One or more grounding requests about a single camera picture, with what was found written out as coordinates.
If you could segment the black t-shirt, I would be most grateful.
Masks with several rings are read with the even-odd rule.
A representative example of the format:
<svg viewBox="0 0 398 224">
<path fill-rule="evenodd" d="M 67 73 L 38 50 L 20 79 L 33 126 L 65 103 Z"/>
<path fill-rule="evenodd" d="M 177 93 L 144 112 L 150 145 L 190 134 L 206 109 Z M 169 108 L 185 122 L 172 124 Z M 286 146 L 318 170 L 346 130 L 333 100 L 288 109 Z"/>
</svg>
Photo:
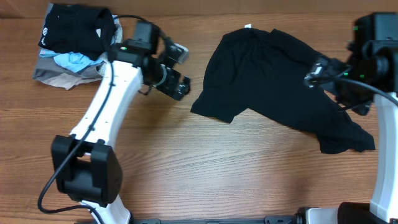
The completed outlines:
<svg viewBox="0 0 398 224">
<path fill-rule="evenodd" d="M 205 70 L 192 113 L 231 123 L 251 109 L 284 126 L 316 135 L 324 154 L 374 150 L 374 138 L 322 89 L 303 79 L 319 58 L 301 40 L 277 29 L 225 34 Z"/>
</svg>

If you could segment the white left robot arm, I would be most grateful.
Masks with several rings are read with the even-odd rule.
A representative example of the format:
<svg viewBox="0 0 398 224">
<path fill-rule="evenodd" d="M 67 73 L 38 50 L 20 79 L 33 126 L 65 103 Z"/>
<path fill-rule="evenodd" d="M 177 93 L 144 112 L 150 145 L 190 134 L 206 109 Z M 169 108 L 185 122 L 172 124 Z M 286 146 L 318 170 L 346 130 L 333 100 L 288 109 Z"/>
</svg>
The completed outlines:
<svg viewBox="0 0 398 224">
<path fill-rule="evenodd" d="M 52 183 L 77 204 L 67 210 L 87 209 L 95 223 L 133 223 L 119 192 L 123 171 L 114 147 L 134 96 L 142 86 L 155 88 L 180 101 L 190 92 L 190 79 L 174 70 L 189 50 L 175 43 L 155 24 L 138 21 L 133 37 L 108 47 L 106 73 L 89 108 L 68 136 L 55 136 L 52 145 Z"/>
</svg>

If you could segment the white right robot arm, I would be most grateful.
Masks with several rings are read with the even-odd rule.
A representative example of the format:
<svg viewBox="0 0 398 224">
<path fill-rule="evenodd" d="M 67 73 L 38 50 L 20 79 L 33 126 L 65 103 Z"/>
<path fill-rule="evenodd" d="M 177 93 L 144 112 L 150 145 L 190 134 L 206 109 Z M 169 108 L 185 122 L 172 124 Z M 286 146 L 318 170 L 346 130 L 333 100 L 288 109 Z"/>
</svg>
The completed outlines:
<svg viewBox="0 0 398 224">
<path fill-rule="evenodd" d="M 305 223 L 397 223 L 397 13 L 374 12 L 354 22 L 347 62 L 321 56 L 304 78 L 309 88 L 335 96 L 342 110 L 362 116 L 377 110 L 377 178 L 368 203 L 309 208 Z"/>
</svg>

